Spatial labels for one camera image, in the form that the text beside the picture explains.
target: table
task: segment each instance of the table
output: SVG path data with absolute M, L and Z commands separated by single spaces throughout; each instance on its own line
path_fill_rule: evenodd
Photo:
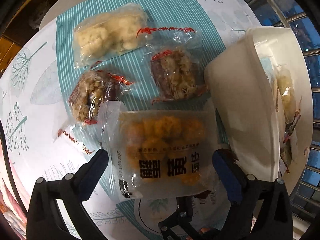
M 72 28 L 85 17 L 129 1 L 141 4 L 155 21 L 198 25 L 203 32 L 203 67 L 241 38 L 245 30 L 260 26 L 244 0 L 88 0 L 58 16 L 22 48 L 0 79 L 0 119 L 12 166 L 21 181 L 18 190 L 24 192 L 24 199 L 28 199 L 25 192 L 31 194 L 38 177 L 61 179 L 89 160 L 90 156 L 79 152 L 69 140 L 53 141 L 59 126 L 68 119 L 65 101 L 83 71 L 73 69 Z M 111 62 L 143 80 L 146 73 L 139 66 L 138 59 L 143 56 L 140 54 L 136 50 Z M 132 69 L 122 59 L 129 59 Z M 142 90 L 126 97 L 124 103 L 130 110 L 150 108 L 148 94 Z M 90 138 L 83 140 L 86 139 L 88 148 L 98 147 Z M 114 203 L 107 195 L 107 181 L 100 180 L 84 207 L 108 239 L 127 239 L 128 234 L 131 239 L 161 239 L 157 222 L 175 210 L 174 199 Z M 228 204 L 225 196 L 216 194 L 223 192 L 222 185 L 215 190 L 206 200 L 196 203 L 195 227 L 223 225 L 220 215 L 228 212 Z M 77 236 L 63 204 L 59 206 L 69 231 Z

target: white plastic container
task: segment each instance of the white plastic container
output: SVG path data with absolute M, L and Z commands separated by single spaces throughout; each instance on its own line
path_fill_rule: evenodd
M 313 129 L 313 106 L 308 70 L 298 41 L 287 28 L 250 29 L 236 44 L 210 62 L 204 78 L 212 100 L 226 128 L 230 146 L 245 173 L 260 180 L 274 181 L 279 169 L 280 117 L 260 63 L 259 53 L 286 64 L 290 70 L 297 101 L 302 96 L 301 119 L 296 126 L 298 156 L 283 179 L 290 193 L 308 159 Z

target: golden fried food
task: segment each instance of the golden fried food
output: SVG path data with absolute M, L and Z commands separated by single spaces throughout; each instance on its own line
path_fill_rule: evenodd
M 149 137 L 142 143 L 142 156 L 145 160 L 162 160 L 169 144 L 158 137 Z
M 96 123 L 100 103 L 116 100 L 119 81 L 103 70 L 90 70 L 81 75 L 68 103 L 73 117 L 87 124 Z
M 154 136 L 155 135 L 155 120 L 152 118 L 143 119 L 142 123 L 143 123 L 144 134 L 145 134 L 146 138 Z
M 277 84 L 284 109 L 284 117 L 286 123 L 290 123 L 293 121 L 296 111 L 296 101 L 290 73 L 287 71 L 286 74 L 287 75 L 281 75 L 277 78 Z
M 205 139 L 205 128 L 199 119 L 193 118 L 183 123 L 182 134 L 189 143 L 200 142 Z
M 127 161 L 133 170 L 138 170 L 140 166 L 139 160 L 142 158 L 142 156 L 139 152 L 139 149 L 141 149 L 141 144 L 130 144 L 127 145 L 126 148 Z
M 187 174 L 179 175 L 178 178 L 181 179 L 181 182 L 183 184 L 193 186 L 199 181 L 200 174 L 199 172 L 187 173 Z
M 189 154 L 187 148 L 188 143 L 183 139 L 175 139 L 170 143 L 170 152 L 167 153 L 168 158 L 181 158 Z
M 144 128 L 140 122 L 130 123 L 125 127 L 125 133 L 130 144 L 141 144 L 144 140 Z
M 164 116 L 155 121 L 155 135 L 160 138 L 178 138 L 182 131 L 181 120 L 174 116 Z

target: transparent plastic wrap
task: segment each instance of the transparent plastic wrap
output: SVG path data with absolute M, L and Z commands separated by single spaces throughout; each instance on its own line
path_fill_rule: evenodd
M 102 145 L 109 149 L 115 173 L 126 185 L 123 196 L 195 195 L 217 183 L 207 112 L 119 111 L 115 120 L 103 117 L 105 105 L 99 111 L 99 119 L 105 120 Z
M 86 18 L 73 34 L 75 67 L 91 65 L 97 60 L 108 60 L 146 44 L 138 30 L 147 26 L 148 15 L 135 3 Z
M 154 101 L 189 99 L 208 90 L 199 63 L 183 48 L 153 55 L 150 65 L 151 75 L 161 92 Z
M 97 123 L 100 103 L 118 100 L 133 83 L 124 76 L 108 72 L 106 66 L 84 72 L 71 93 L 68 103 L 77 122 Z
M 278 65 L 277 68 L 277 85 L 281 95 L 284 108 L 285 122 L 290 124 L 295 119 L 296 98 L 294 95 L 293 83 L 290 71 L 284 65 Z
M 268 81 L 270 83 L 271 91 L 272 91 L 272 97 L 273 102 L 275 103 L 276 112 L 278 112 L 278 86 L 277 86 L 277 79 L 275 75 L 275 71 L 273 70 L 273 64 L 271 60 L 273 57 L 266 56 L 264 54 L 258 54 L 260 63 L 262 65 L 262 68 L 264 72 L 266 73 L 266 76 L 268 78 Z
M 151 76 L 159 88 L 160 96 L 154 101 L 173 101 L 200 96 L 206 92 L 203 69 L 200 67 L 201 32 L 195 27 L 170 27 L 141 29 L 153 35 L 148 40 Z

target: wooden cabinet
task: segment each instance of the wooden cabinet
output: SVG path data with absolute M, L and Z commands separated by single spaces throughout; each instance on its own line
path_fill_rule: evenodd
M 4 55 L 7 53 L 11 45 L 11 41 L 5 39 L 4 37 L 0 38 L 0 60 L 4 58 Z
M 20 49 L 38 32 L 30 26 L 30 16 L 38 13 L 39 5 L 46 3 L 52 6 L 57 1 L 25 0 L 19 7 L 0 38 L 0 76 Z
M 20 51 L 21 47 L 17 44 L 12 43 L 4 57 L 0 61 L 0 70 L 6 69 L 7 66 L 10 64 L 10 62 L 13 60 L 13 58 L 17 55 L 17 53 Z

